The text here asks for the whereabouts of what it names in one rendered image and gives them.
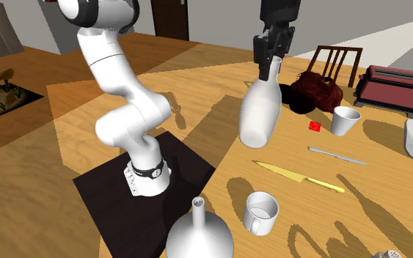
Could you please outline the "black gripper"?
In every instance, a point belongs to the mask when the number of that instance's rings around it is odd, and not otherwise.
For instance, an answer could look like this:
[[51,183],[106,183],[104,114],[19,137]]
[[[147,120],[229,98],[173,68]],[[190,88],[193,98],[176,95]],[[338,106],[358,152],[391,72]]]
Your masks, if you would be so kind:
[[[276,40],[269,28],[275,24],[284,25],[298,18],[301,0],[261,0],[260,19],[264,32],[253,38],[254,63],[259,66],[259,79],[267,81]],[[276,55],[283,58],[290,50],[295,32],[294,26],[280,29]]]

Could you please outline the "white bottle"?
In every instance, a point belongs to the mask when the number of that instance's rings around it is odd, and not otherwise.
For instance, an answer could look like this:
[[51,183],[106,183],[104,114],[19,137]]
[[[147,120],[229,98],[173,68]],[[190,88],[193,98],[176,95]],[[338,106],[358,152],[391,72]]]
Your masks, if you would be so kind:
[[241,102],[239,138],[248,147],[264,147],[279,119],[282,97],[277,79],[281,61],[281,57],[273,57],[268,80],[257,78]]

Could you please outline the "dark red bag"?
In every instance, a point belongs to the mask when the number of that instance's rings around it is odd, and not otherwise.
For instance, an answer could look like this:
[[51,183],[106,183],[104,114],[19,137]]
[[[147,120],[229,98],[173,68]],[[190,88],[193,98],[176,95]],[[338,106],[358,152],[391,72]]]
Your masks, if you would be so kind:
[[333,113],[343,99],[342,89],[330,77],[305,71],[288,91],[289,107],[297,114],[307,114],[316,108]]

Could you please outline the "white cup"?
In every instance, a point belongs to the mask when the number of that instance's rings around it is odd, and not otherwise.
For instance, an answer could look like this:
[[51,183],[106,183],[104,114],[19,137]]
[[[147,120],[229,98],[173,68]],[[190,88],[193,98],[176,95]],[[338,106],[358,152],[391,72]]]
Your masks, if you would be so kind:
[[361,117],[362,115],[351,107],[335,107],[330,131],[336,136],[344,136]]

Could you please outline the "dark brown door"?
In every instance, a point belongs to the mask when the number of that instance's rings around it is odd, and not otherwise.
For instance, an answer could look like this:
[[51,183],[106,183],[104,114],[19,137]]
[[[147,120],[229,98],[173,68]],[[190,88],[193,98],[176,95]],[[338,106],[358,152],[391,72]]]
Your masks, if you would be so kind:
[[156,36],[189,41],[187,0],[150,0]]

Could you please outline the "red toaster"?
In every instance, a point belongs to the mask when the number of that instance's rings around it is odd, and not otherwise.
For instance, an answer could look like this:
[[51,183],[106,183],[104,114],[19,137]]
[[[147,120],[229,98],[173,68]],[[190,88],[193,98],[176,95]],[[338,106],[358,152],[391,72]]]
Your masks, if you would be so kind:
[[413,71],[371,65],[359,77],[354,106],[400,111],[413,119]]

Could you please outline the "silver knife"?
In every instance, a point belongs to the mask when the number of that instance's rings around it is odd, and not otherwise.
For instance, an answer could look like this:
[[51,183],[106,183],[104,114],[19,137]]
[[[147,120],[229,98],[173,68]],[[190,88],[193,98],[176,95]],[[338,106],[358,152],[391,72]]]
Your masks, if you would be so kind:
[[322,153],[322,154],[325,154],[325,155],[331,155],[331,156],[336,157],[336,158],[338,158],[340,160],[343,160],[343,161],[348,161],[348,162],[351,162],[351,163],[357,163],[357,164],[361,164],[361,165],[367,165],[366,162],[362,162],[362,161],[358,161],[358,160],[353,159],[353,158],[348,158],[346,156],[334,154],[332,152],[327,152],[325,150],[321,150],[321,149],[318,149],[318,148],[315,148],[315,147],[308,146],[307,149],[310,150],[310,151],[313,151],[313,152],[318,152],[318,153]]

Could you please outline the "yellow knife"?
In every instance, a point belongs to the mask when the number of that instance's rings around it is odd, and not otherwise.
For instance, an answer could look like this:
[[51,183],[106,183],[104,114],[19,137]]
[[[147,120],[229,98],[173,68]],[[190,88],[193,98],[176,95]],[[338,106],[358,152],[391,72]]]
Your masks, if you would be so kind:
[[314,179],[314,178],[311,178],[311,177],[307,177],[307,176],[304,176],[302,174],[298,174],[298,173],[289,171],[287,169],[280,168],[280,167],[275,166],[275,165],[271,165],[271,164],[264,163],[262,161],[256,161],[256,160],[252,160],[252,162],[256,163],[259,166],[262,166],[265,169],[268,169],[272,172],[275,172],[279,175],[282,175],[283,177],[287,177],[289,179],[292,179],[292,180],[294,180],[298,183],[301,183],[302,181],[306,180],[308,182],[315,183],[317,185],[323,186],[325,188],[336,191],[338,193],[344,193],[345,192],[345,190],[343,188],[338,187],[336,185],[325,183],[323,181],[320,181],[320,180],[317,180],[317,179]]

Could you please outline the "white mug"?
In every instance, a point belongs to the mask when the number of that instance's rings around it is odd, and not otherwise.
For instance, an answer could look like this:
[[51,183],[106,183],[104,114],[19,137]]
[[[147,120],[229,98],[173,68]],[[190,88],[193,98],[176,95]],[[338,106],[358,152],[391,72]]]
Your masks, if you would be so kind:
[[253,235],[267,235],[279,214],[279,204],[269,193],[255,191],[251,193],[245,203],[243,225]]

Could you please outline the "white funnel-shaped vase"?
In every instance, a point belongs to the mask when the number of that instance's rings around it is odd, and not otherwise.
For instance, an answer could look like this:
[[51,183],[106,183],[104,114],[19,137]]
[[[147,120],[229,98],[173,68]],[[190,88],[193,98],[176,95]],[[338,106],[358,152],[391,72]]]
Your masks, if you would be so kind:
[[205,200],[191,201],[191,212],[181,216],[169,231],[166,258],[233,258],[234,242],[227,224],[205,210]]

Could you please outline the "dark robot stand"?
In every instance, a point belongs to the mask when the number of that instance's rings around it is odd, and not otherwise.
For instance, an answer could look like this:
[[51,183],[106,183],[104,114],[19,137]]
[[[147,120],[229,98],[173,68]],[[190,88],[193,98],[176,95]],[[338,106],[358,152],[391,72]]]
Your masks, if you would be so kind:
[[113,258],[159,258],[172,225],[190,210],[215,171],[170,132],[156,138],[172,170],[169,187],[158,196],[131,194],[123,174],[127,155],[73,181]]

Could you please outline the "grey shaker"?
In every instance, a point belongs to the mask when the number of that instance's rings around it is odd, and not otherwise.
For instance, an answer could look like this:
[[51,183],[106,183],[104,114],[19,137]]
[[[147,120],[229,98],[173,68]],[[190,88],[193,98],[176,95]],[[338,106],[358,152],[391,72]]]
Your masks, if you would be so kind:
[[378,251],[371,258],[403,258],[396,250]]

